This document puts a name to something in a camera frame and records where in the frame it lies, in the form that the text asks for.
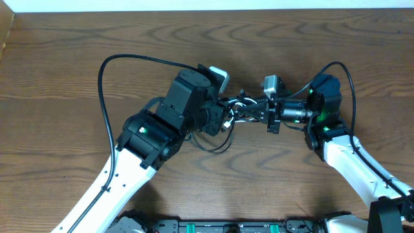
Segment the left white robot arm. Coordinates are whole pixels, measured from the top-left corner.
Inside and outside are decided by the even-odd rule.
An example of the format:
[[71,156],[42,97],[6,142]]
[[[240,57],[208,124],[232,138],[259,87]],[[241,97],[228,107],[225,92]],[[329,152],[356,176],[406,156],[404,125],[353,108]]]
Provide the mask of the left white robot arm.
[[219,103],[230,77],[216,67],[181,70],[155,112],[150,105],[129,117],[99,176],[55,232],[104,232],[132,196],[176,154],[186,135],[220,132]]

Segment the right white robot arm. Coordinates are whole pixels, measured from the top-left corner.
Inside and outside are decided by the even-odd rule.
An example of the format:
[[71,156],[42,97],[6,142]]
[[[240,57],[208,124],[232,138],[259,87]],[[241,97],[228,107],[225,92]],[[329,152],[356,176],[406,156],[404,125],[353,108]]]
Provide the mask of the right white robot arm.
[[330,74],[319,74],[309,85],[304,100],[290,97],[281,79],[265,78],[265,95],[243,104],[237,113],[265,123],[277,134],[282,123],[303,124],[305,142],[321,161],[334,168],[369,209],[366,220],[349,212],[337,212],[319,222],[288,222],[286,232],[403,232],[403,222],[413,222],[413,188],[399,181],[361,145],[352,128],[340,118],[340,82]]

